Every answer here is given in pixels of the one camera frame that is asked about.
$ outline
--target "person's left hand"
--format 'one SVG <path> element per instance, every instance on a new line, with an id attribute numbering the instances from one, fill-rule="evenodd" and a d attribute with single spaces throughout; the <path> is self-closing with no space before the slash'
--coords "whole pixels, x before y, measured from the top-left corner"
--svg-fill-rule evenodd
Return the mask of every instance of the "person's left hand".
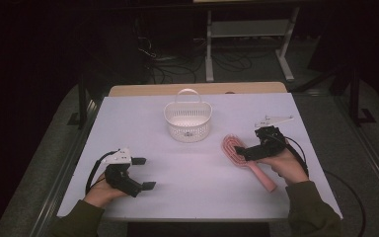
<path id="1" fill-rule="evenodd" d="M 98 178 L 97 182 L 91 187 L 89 192 L 85 195 L 83 201 L 96 207 L 104 208 L 115 198 L 126 196 L 127 194 L 125 194 L 124 192 L 111 187 L 107 183 L 106 176 L 103 173 Z"/>

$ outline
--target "person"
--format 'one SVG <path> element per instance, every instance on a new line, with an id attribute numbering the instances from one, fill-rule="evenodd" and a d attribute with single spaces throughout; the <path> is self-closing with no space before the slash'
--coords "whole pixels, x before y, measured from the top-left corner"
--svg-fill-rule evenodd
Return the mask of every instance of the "person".
<path id="1" fill-rule="evenodd" d="M 294 155 L 287 149 L 276 156 L 258 160 L 270 165 L 287 184 L 290 199 L 288 223 L 294 236 L 341 236 L 341 219 L 322 201 L 315 183 L 309 180 Z M 50 229 L 52 237 L 95 237 L 104 207 L 126 194 L 113 189 L 104 174 L 71 212 L 58 219 Z"/>

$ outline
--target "sleeve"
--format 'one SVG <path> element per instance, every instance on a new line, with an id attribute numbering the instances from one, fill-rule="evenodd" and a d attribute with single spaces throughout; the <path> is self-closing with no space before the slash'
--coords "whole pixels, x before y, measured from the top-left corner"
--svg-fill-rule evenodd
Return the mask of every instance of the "sleeve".
<path id="1" fill-rule="evenodd" d="M 104 210 L 78 200 L 70 213 L 54 223 L 50 237 L 96 237 Z"/>
<path id="2" fill-rule="evenodd" d="M 288 222 L 293 237 L 341 236 L 341 219 L 322 201 L 315 183 L 302 182 L 286 190 L 290 198 Z"/>

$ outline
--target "table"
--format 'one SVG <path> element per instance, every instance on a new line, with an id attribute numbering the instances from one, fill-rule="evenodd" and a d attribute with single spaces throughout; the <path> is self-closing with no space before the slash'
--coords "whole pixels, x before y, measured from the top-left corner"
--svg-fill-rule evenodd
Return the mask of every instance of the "table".
<path id="1" fill-rule="evenodd" d="M 235 167 L 220 149 L 221 140 L 229 133 L 238 135 L 248 146 L 259 144 L 254 124 L 268 115 L 294 116 L 294 120 L 278 127 L 302 146 L 311 179 L 323 200 L 341 216 L 292 95 L 281 85 L 257 82 L 114 87 L 102 102 L 57 215 L 66 215 L 83 197 L 96 160 L 109 151 L 128 147 L 132 156 L 147 158 L 144 166 L 129 168 L 130 178 L 139 183 L 155 181 L 156 187 L 136 198 L 115 200 L 107 206 L 104 218 L 195 222 L 285 219 L 289 200 L 284 181 L 261 164 L 278 184 L 274 192 L 268 193 L 250 170 Z M 180 88 L 198 90 L 213 108 L 212 129 L 200 142 L 181 143 L 167 131 L 163 110 L 175 100 Z M 211 89 L 210 94 L 206 94 L 207 89 Z M 240 94 L 220 94 L 229 91 Z M 97 174 L 104 169 L 100 167 Z"/>

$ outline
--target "plastic basket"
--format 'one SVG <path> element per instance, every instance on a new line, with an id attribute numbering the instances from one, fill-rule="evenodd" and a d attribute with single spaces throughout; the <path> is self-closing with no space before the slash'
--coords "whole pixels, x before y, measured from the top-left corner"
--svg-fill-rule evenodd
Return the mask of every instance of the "plastic basket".
<path id="1" fill-rule="evenodd" d="M 178 102 L 182 93 L 191 92 L 198 95 L 197 102 Z M 211 106 L 201 100 L 201 96 L 193 89 L 178 92 L 173 103 L 165 107 L 165 119 L 169 133 L 181 142 L 197 142 L 204 139 L 210 131 Z"/>

